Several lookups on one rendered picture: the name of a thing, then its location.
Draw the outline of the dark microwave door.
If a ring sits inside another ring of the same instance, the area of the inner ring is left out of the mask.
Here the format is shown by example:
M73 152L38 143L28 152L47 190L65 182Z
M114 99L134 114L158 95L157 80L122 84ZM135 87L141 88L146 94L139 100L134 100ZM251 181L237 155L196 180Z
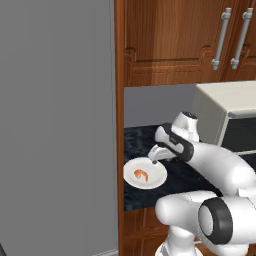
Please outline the dark microwave door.
M256 150L256 117L230 119L221 146L233 152Z

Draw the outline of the narrow wooden wall cupboard door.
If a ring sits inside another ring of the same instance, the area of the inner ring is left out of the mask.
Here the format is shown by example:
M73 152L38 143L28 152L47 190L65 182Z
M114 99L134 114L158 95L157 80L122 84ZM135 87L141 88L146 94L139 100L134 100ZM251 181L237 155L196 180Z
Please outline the narrow wooden wall cupboard door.
M235 57L237 44L244 23L242 15L248 8L253 8L253 16L243 44L238 68L236 70L230 69L230 77L233 81L256 79L256 0L239 0L231 57Z

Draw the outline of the grey fridge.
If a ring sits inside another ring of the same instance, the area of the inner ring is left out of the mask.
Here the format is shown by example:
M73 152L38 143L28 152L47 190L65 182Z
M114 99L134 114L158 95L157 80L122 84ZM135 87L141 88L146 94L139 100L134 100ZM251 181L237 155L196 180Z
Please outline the grey fridge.
M0 0L0 244L118 256L114 0Z

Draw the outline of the wide wooden wall cupboard door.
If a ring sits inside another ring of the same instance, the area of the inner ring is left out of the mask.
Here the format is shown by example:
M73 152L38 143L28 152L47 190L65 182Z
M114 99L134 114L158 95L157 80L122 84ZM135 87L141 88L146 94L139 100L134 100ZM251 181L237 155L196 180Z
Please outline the wide wooden wall cupboard door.
M125 0L126 86L216 81L222 14L238 0Z

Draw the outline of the orange shrimp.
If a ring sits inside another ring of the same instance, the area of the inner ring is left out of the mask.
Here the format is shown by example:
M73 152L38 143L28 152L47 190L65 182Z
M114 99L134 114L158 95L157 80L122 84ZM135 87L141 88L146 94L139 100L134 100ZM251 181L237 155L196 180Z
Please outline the orange shrimp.
M144 177L145 181L148 181L148 174L144 170L137 169L134 171L134 175L138 179L140 179L141 177Z

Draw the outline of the white round plate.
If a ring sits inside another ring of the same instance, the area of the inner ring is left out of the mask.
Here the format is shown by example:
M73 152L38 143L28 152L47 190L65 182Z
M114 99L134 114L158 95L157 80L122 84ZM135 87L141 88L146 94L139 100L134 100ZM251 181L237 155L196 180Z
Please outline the white round plate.
M144 170L148 174L148 181L144 177L136 178L134 171ZM139 157L129 160L123 167L125 181L138 189L150 190L161 186L167 179L167 170L164 165L158 162L156 165L147 157Z

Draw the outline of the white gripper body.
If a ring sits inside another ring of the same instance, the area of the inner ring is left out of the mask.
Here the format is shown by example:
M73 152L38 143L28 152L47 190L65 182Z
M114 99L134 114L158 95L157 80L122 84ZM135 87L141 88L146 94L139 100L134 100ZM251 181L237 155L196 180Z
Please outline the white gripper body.
M173 159L174 157L175 157L175 154L172 153L169 149L159 147L158 145L154 145L148 153L148 158L152 162Z

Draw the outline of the wooden cupboard side panel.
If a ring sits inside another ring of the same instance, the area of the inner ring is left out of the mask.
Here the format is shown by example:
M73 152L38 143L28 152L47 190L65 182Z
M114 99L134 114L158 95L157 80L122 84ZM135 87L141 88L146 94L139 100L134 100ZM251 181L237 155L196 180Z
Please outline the wooden cupboard side panel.
M116 156L118 198L118 251L124 256L124 86L125 86L125 2L114 0L116 73Z

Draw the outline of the cream microwave oven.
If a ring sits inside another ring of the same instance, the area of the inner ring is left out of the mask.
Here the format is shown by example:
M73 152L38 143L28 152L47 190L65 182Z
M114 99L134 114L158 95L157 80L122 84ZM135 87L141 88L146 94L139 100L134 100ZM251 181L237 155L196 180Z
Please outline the cream microwave oven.
M192 112L198 117L200 140L221 146L230 119L256 117L256 80L197 84Z

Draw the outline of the wooden base cupboard front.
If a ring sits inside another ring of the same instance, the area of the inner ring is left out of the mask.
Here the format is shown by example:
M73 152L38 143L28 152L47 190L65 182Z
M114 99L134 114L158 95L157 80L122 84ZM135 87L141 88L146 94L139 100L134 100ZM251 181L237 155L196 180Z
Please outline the wooden base cupboard front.
M153 207L124 212L124 256L154 256L168 227L159 222Z

